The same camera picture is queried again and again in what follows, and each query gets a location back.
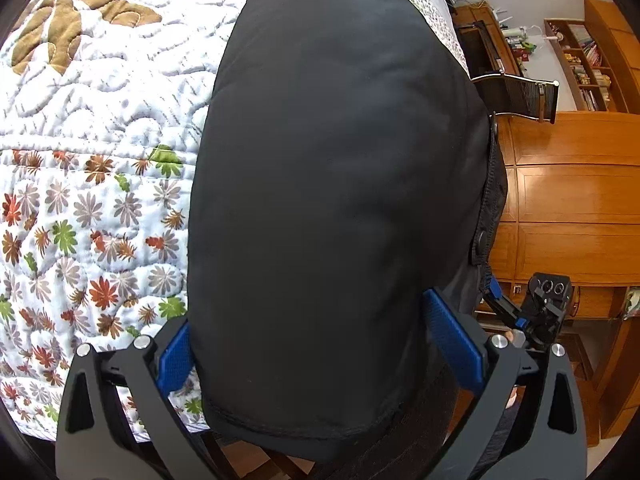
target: chair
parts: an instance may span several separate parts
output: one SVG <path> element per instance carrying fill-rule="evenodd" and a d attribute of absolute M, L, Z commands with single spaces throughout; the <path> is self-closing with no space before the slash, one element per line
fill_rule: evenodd
<path fill-rule="evenodd" d="M 539 121 L 556 121 L 558 81 L 538 81 L 516 75 L 486 74 L 471 80 L 489 113 L 518 115 Z"/>

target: blue gripper pad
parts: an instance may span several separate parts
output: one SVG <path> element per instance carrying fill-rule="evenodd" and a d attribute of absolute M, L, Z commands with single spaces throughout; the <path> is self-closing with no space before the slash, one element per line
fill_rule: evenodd
<path fill-rule="evenodd" d="M 189 324 L 178 333 L 167 346 L 158 361 L 158 390 L 166 397 L 170 392 L 179 390 L 193 368 L 193 357 L 189 346 Z"/>
<path fill-rule="evenodd" d="M 422 300 L 427 327 L 459 386 L 479 396 L 484 389 L 485 364 L 478 346 L 436 290 L 426 290 Z"/>

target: person's hand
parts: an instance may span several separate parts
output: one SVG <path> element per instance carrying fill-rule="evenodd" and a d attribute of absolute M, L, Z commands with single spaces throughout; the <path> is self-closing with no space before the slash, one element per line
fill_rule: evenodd
<path fill-rule="evenodd" d="M 511 330 L 507 330 L 507 332 L 504 333 L 505 338 L 507 338 L 510 342 L 513 343 L 513 333 L 511 332 Z M 518 389 L 514 388 L 513 390 L 511 390 L 511 397 L 509 397 L 509 401 L 507 402 L 507 407 L 505 409 L 509 409 L 511 406 L 513 406 L 516 402 L 516 397 L 518 395 Z"/>

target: bed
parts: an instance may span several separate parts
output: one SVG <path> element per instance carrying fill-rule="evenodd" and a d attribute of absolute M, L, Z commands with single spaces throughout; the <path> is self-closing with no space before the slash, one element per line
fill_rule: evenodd
<path fill-rule="evenodd" d="M 244 1 L 31 0 L 0 48 L 0 395 L 23 433 L 55 440 L 80 343 L 186 311 L 194 164 Z M 446 2 L 410 1 L 466 69 Z M 194 372 L 170 400 L 207 428 Z"/>

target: green leaf print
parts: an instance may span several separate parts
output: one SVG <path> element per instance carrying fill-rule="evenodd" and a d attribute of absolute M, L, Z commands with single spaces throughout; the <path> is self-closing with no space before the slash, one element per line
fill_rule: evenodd
<path fill-rule="evenodd" d="M 47 416 L 52 418 L 54 422 L 58 421 L 58 410 L 53 407 L 53 404 L 45 406 L 44 411 L 47 412 Z"/>
<path fill-rule="evenodd" d="M 131 191 L 131 186 L 129 185 L 129 181 L 127 180 L 127 177 L 125 177 L 123 174 L 121 173 L 117 173 L 116 175 L 114 175 L 115 179 L 118 181 L 118 184 L 120 184 L 120 189 L 125 191 L 125 192 L 129 192 Z"/>
<path fill-rule="evenodd" d="M 31 269 L 31 272 L 37 275 L 38 266 L 36 265 L 36 259 L 33 257 L 33 253 L 26 253 L 24 255 L 24 261 L 27 262 L 27 265 Z"/>
<path fill-rule="evenodd" d="M 15 321 L 14 317 L 14 309 L 11 306 L 11 303 L 4 295 L 0 295 L 0 316 L 4 319 L 4 322 L 9 320 Z"/>
<path fill-rule="evenodd" d="M 187 400 L 187 402 L 184 403 L 184 407 L 187 409 L 187 412 L 193 413 L 195 415 L 199 415 L 202 413 L 202 400 L 201 399 Z"/>
<path fill-rule="evenodd" d="M 127 326 L 125 330 L 129 332 L 134 338 L 137 338 L 140 335 L 140 330 L 138 330 L 134 326 Z"/>
<path fill-rule="evenodd" d="M 76 232 L 71 228 L 71 225 L 66 220 L 62 222 L 54 222 L 53 224 L 53 243 L 55 243 L 65 256 L 69 256 L 69 253 L 75 253 L 77 245 Z"/>
<path fill-rule="evenodd" d="M 174 150 L 165 146 L 164 144 L 158 144 L 154 150 L 151 152 L 151 156 L 149 160 L 152 162 L 156 162 L 156 168 L 160 169 L 160 173 L 162 173 L 167 178 L 171 177 L 171 172 L 175 173 L 175 176 L 180 176 L 180 168 L 182 167 L 182 162 L 175 154 Z"/>
<path fill-rule="evenodd" d="M 180 298 L 176 298 L 175 296 L 167 298 L 162 303 L 159 303 L 158 307 L 160 307 L 160 317 L 165 317 L 167 319 L 183 316 L 187 312 L 184 307 L 184 303 Z"/>

